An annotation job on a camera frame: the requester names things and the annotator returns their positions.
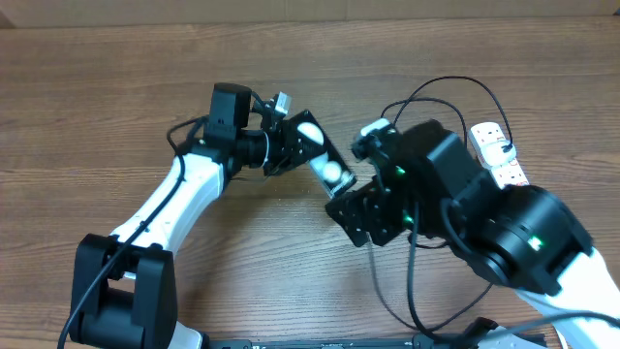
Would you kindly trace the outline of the black smartphone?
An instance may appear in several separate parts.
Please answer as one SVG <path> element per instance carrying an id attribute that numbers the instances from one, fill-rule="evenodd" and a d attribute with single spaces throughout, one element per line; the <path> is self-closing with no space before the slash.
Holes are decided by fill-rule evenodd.
<path id="1" fill-rule="evenodd" d="M 313 115 L 310 111 L 300 113 Z M 334 199 L 350 189 L 357 182 L 357 178 L 323 128 L 322 130 L 325 135 L 325 153 L 305 163 L 315 173 L 328 197 Z"/>

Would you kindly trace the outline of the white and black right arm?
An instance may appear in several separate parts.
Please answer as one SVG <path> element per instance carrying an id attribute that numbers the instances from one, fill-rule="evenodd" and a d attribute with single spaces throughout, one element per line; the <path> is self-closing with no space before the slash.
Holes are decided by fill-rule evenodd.
<path id="1" fill-rule="evenodd" d="M 399 132 L 366 126 L 352 147 L 372 180 L 326 205 L 356 246 L 400 233 L 444 239 L 489 283 L 513 289 L 575 348 L 619 344 L 619 290 L 592 237 L 547 190 L 499 185 L 435 120 Z"/>

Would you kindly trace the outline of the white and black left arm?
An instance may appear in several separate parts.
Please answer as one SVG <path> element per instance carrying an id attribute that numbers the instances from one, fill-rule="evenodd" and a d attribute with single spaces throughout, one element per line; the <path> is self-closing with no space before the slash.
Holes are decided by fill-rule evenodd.
<path id="1" fill-rule="evenodd" d="M 263 100 L 251 88 L 217 82 L 209 113 L 183 122 L 163 182 L 108 236 L 89 234 L 74 264 L 71 310 L 57 345 L 207 348 L 210 338 L 178 319 L 174 260 L 202 213 L 243 168 L 267 177 L 308 164 L 322 174 L 330 153 L 310 111 L 289 115 L 283 92 Z"/>

